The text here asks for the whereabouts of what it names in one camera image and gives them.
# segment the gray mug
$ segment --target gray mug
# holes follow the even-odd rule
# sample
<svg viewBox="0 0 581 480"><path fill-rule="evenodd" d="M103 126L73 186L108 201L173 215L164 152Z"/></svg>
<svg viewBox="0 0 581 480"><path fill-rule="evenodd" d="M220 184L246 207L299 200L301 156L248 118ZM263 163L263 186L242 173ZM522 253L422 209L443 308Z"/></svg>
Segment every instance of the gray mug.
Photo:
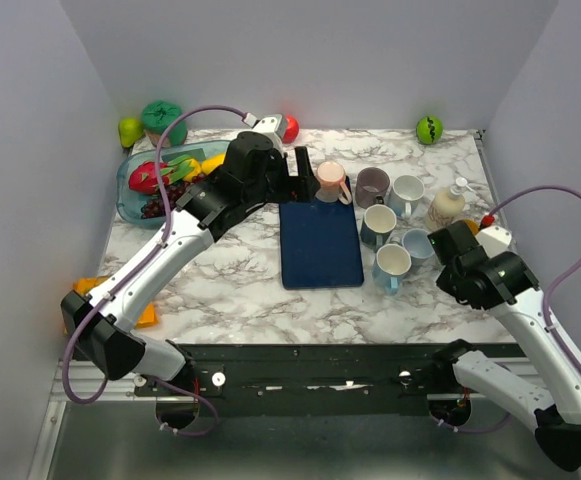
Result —
<svg viewBox="0 0 581 480"><path fill-rule="evenodd" d="M388 243L390 234L397 227L397 215L383 201L366 209L361 224L361 242L375 252Z"/></svg>

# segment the green ball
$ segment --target green ball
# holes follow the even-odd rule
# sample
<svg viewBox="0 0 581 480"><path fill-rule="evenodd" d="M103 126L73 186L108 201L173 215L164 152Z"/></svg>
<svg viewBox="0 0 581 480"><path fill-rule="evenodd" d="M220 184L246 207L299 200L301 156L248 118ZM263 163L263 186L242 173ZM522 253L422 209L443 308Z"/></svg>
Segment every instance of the green ball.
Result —
<svg viewBox="0 0 581 480"><path fill-rule="evenodd" d="M417 123L417 138L424 145L432 145L441 138L443 124L437 117L423 117Z"/></svg>

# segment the red grapes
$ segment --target red grapes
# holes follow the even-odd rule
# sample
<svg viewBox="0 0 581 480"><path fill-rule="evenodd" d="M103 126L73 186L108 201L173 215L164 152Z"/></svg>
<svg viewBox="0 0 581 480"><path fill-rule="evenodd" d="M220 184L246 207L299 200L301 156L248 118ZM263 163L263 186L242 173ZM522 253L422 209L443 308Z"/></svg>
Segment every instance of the red grapes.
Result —
<svg viewBox="0 0 581 480"><path fill-rule="evenodd" d="M205 175L197 175L192 183L200 182L205 178ZM179 180L174 182L172 185L166 187L166 192L168 193L168 201L170 202L170 210L174 210L177 200L186 193L186 190L191 185L189 182L184 182ZM166 214L165 207L163 205L163 199L160 194L153 195L150 200L141 207L141 218L156 218L163 217Z"/></svg>

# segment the orange sponge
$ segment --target orange sponge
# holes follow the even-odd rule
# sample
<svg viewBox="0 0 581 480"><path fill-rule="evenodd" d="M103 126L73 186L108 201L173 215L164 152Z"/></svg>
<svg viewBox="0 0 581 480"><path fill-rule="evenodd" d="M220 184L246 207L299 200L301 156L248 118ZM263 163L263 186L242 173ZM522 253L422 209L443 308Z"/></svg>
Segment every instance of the orange sponge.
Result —
<svg viewBox="0 0 581 480"><path fill-rule="evenodd" d="M107 279L108 277L80 278L72 285L72 288L74 288L75 292L85 295L97 285L101 285ZM157 311L154 308L154 304L150 303L139 317L137 328L152 327L157 323L159 323Z"/></svg>

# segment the fruit bowl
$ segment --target fruit bowl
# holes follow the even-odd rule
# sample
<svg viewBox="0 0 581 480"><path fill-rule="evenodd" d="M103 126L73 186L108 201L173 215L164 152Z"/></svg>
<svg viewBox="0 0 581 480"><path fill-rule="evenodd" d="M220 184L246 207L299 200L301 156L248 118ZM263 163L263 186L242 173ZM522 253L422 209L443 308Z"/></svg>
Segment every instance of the fruit bowl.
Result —
<svg viewBox="0 0 581 480"><path fill-rule="evenodd" d="M206 158L224 153L228 149L228 140L213 140L210 142L191 143L177 147L164 148L161 159L168 163L182 154L190 155L202 163ZM165 217L141 218L141 207L148 203L151 195L133 192L128 188L128 177L139 165L151 160L154 161L154 150L137 153L126 158L117 171L117 211L126 222L144 228L159 228Z"/></svg>

